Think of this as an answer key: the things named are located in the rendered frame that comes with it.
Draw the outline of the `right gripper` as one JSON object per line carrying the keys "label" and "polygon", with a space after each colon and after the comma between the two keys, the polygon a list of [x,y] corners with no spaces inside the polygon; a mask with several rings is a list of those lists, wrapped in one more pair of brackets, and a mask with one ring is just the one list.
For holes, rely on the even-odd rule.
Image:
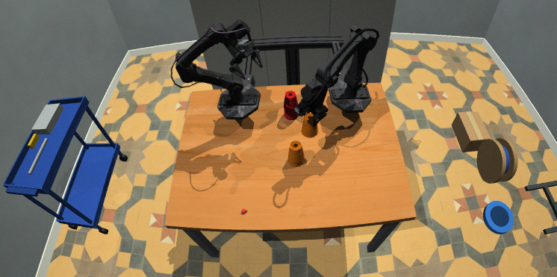
{"label": "right gripper", "polygon": [[244,74],[242,73],[240,67],[238,66],[238,64],[240,64],[242,62],[243,58],[246,58],[246,57],[252,55],[251,59],[253,59],[254,62],[256,62],[257,65],[259,65],[260,68],[263,67],[262,62],[261,62],[260,52],[259,52],[258,49],[256,49],[256,50],[253,50],[253,48],[250,48],[248,50],[241,50],[240,49],[239,46],[244,46],[248,42],[249,42],[249,40],[241,40],[240,42],[236,42],[235,46],[234,46],[234,44],[232,44],[231,46],[228,47],[229,52],[234,57],[230,62],[231,67],[229,68],[229,71],[234,73],[235,75],[240,76],[244,80],[246,78],[245,78]]}

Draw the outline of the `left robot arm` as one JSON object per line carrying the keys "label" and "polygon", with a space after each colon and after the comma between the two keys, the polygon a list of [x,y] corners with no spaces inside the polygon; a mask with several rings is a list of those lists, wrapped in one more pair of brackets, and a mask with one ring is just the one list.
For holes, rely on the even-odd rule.
{"label": "left robot arm", "polygon": [[305,101],[312,100],[319,93],[324,82],[326,67],[335,59],[327,72],[326,86],[324,87],[322,93],[318,96],[320,98],[326,97],[328,88],[333,87],[337,83],[340,71],[353,54],[351,66],[347,71],[347,74],[344,76],[344,81],[347,83],[347,86],[332,88],[333,98],[368,99],[370,97],[367,88],[362,87],[362,69],[367,53],[375,47],[377,39],[368,34],[366,31],[364,33],[357,34],[362,30],[360,28],[356,30],[356,28],[358,27],[354,25],[350,28],[352,33],[349,35],[347,41],[331,57],[320,65],[313,81],[309,81],[306,83],[305,87],[301,89],[301,96]]}

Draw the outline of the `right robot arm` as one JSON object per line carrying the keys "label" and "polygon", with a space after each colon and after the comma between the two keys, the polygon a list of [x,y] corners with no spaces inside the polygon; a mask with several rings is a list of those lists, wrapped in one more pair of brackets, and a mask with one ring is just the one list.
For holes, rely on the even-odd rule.
{"label": "right robot arm", "polygon": [[[227,29],[225,29],[223,24],[220,22],[215,22],[210,27],[212,27],[215,31],[224,33],[229,31],[236,31],[241,28],[246,28],[249,32],[251,31],[249,26],[245,22],[242,22],[240,19],[237,20],[233,25],[228,26]],[[235,46],[235,43],[238,42],[237,40],[240,40],[246,34],[246,30],[238,31],[232,34],[218,34],[216,32],[213,32],[212,29],[209,30],[205,36],[199,39],[186,52],[182,52],[184,54],[176,61],[175,68],[181,80],[184,83],[193,83],[193,81],[203,82],[227,89],[230,95],[229,93],[222,94],[219,102],[220,105],[255,105],[258,94],[243,93],[243,95],[241,92],[243,90],[243,82],[240,76],[233,73],[231,75],[226,75],[218,72],[213,72],[203,69],[193,63],[198,56],[200,56],[203,52],[205,52],[207,49],[214,46],[215,44],[223,43],[228,49],[228,47],[232,44],[234,44]],[[178,58],[178,56],[182,53],[176,53],[175,59]]]}

